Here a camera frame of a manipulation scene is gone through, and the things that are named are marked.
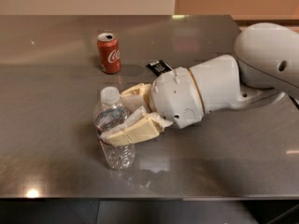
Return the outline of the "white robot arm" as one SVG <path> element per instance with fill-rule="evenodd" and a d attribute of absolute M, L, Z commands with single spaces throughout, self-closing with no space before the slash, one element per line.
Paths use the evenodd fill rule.
<path fill-rule="evenodd" d="M 209 112 L 268 105 L 285 94 L 299 98 L 299 34 L 273 23 L 256 23 L 235 40 L 234 55 L 176 68 L 150 84 L 123 91 L 132 115 L 103 132 L 114 147 L 157 137 L 166 127 L 185 128 Z"/>

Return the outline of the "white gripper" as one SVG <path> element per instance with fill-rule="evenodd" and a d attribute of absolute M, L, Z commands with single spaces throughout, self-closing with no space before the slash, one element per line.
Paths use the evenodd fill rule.
<path fill-rule="evenodd" d="M 121 93 L 121 100 L 135 112 L 123 124 L 100 135 L 101 141 L 113 147 L 137 144 L 159 136 L 164 130 L 163 118 L 172 121 L 175 128 L 182 129 L 204 116 L 199 91 L 187 68 L 162 73 L 151 85 L 134 85 Z"/>

